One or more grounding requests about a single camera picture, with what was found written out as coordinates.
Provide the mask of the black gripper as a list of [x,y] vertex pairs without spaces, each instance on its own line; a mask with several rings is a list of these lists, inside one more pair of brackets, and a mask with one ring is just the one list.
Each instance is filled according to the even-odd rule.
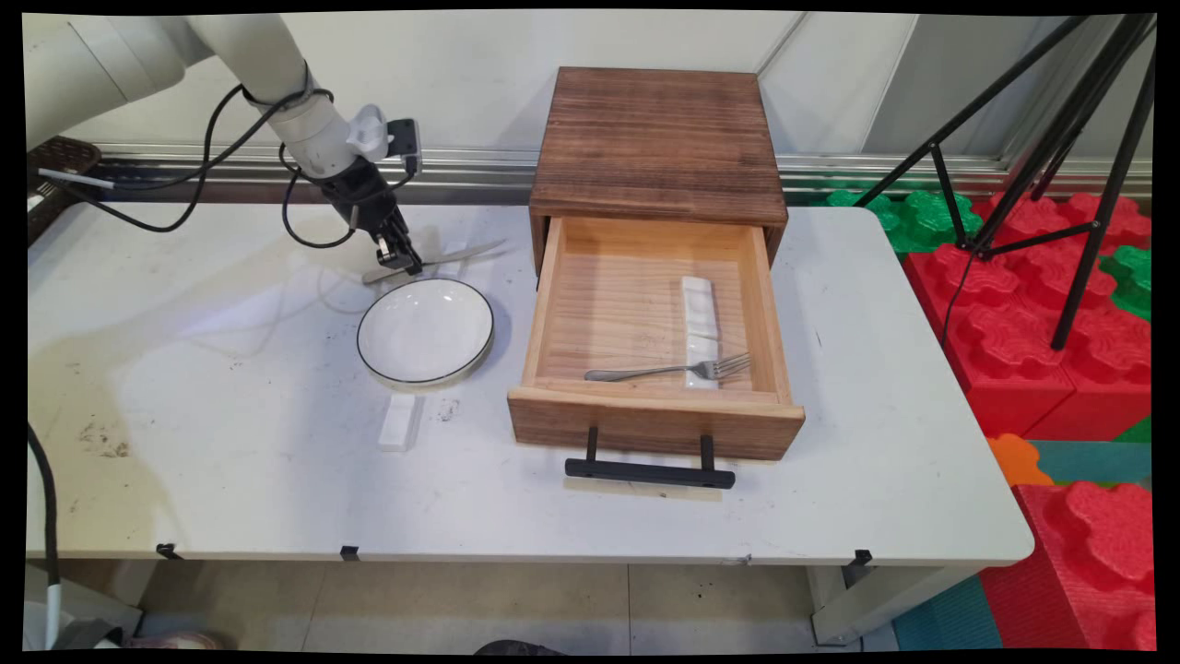
[[376,164],[355,157],[336,175],[319,178],[321,193],[342,218],[376,239],[379,264],[392,272],[417,276],[424,259],[409,239],[409,229],[396,204],[396,189],[408,175],[389,184]]

